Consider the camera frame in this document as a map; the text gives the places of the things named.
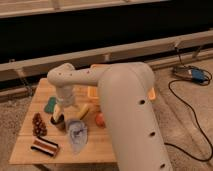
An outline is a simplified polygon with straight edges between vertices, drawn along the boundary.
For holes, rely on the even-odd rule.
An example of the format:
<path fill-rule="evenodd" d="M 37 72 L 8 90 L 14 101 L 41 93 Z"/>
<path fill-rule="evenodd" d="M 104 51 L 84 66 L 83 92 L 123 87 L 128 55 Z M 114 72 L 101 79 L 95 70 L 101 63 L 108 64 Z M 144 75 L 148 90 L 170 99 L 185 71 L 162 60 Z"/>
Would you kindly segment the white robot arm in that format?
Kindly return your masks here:
<path fill-rule="evenodd" d="M 173 171 L 148 93 L 154 73 L 142 62 L 77 70 L 70 63 L 47 74 L 57 104 L 73 103 L 75 84 L 95 86 L 120 171 Z"/>

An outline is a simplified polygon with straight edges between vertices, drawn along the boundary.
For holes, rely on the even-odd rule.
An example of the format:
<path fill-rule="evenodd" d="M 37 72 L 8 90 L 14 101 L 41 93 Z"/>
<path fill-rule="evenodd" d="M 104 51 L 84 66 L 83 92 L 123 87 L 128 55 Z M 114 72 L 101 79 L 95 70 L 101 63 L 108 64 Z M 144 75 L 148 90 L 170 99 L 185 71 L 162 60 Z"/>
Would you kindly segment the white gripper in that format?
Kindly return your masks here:
<path fill-rule="evenodd" d="M 74 94 L 72 86 L 64 86 L 56 88 L 56 101 L 54 107 L 53 119 L 57 122 L 63 113 L 63 108 L 69 107 L 74 104 Z"/>

